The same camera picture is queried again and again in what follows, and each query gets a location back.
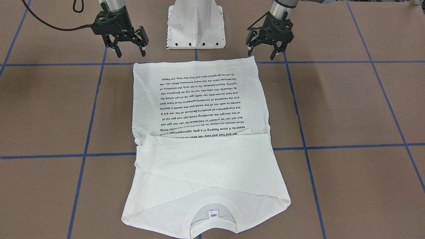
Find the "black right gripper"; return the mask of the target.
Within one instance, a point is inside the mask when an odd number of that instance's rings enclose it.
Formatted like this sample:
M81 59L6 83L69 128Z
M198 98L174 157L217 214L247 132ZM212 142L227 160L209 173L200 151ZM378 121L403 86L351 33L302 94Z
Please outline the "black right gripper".
M143 26L138 27L134 32L126 6L115 12L109 12L107 6L102 6L102 11L97 14L92 24L92 31L95 35L103 37L105 47L114 49L118 58L122 57L118 46L119 41L136 44L140 49L141 55L146 55L145 48L149 43L147 33ZM111 41L109 35L114 37L114 41Z

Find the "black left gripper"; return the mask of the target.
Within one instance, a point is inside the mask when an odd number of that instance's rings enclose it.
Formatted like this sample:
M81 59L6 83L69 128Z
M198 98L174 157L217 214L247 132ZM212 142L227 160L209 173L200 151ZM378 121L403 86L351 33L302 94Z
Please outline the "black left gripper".
M248 56L251 56L253 48L257 45L273 45L274 50L271 53L270 60L284 52L289 43L292 42L294 35L292 32L293 23L290 19L281 20L275 18L270 12L265 13L247 28L249 31L246 37L248 46Z

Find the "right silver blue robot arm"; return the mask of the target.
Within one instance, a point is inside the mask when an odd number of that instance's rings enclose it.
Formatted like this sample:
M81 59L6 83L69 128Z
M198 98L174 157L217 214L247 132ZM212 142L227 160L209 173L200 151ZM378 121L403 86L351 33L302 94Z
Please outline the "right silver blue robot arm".
M132 42L145 56L145 47L149 39L143 26L134 29L126 5L123 0L100 0L102 10L97 14L91 26L95 35L100 35L106 47L115 50L118 57L122 56L119 42Z

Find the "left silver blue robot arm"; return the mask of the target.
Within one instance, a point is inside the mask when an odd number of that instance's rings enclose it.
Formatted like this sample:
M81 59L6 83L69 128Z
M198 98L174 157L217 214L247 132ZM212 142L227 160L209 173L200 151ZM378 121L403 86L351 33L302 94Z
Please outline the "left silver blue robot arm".
M249 34L246 45L249 56L253 48L261 44L274 47L271 60L276 54L285 51L294 38L290 17L298 2L298 0L273 0L270 10L247 28Z

